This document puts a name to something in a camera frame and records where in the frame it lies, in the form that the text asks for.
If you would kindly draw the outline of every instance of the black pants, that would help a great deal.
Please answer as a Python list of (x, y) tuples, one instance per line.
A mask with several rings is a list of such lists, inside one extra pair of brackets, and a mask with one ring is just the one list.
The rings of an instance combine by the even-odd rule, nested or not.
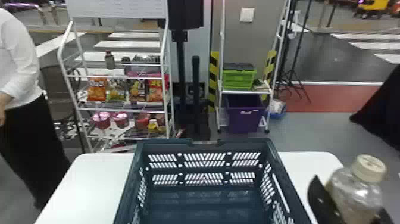
[(43, 207), (70, 167), (43, 95), (5, 111), (0, 141), (1, 156)]

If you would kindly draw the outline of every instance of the black cloth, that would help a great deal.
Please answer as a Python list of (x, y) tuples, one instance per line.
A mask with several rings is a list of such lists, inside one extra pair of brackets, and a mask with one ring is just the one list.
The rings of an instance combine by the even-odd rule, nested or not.
[(350, 120), (400, 150), (400, 65)]
[(70, 167), (42, 95), (5, 111), (0, 154), (43, 208)]

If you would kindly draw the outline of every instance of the light switch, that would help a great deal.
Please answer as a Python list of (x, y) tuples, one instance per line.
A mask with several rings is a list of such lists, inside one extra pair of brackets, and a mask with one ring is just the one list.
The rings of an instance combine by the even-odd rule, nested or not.
[(240, 21), (244, 23), (251, 23), (254, 19), (254, 8), (242, 8), (240, 12)]

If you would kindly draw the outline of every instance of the red floor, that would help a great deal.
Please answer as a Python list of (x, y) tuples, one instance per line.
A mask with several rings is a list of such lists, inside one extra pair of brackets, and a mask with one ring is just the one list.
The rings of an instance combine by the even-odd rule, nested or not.
[(305, 89), (311, 104), (303, 95), (300, 99), (295, 91), (290, 96), (281, 94), (288, 112), (356, 112), (379, 89), (379, 86), (307, 85)]

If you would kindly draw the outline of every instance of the purple storage bin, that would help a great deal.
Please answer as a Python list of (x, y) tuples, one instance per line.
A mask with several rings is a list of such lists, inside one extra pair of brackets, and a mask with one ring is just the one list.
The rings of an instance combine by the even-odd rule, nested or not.
[(256, 132), (264, 114), (260, 96), (256, 94), (228, 94), (228, 133)]

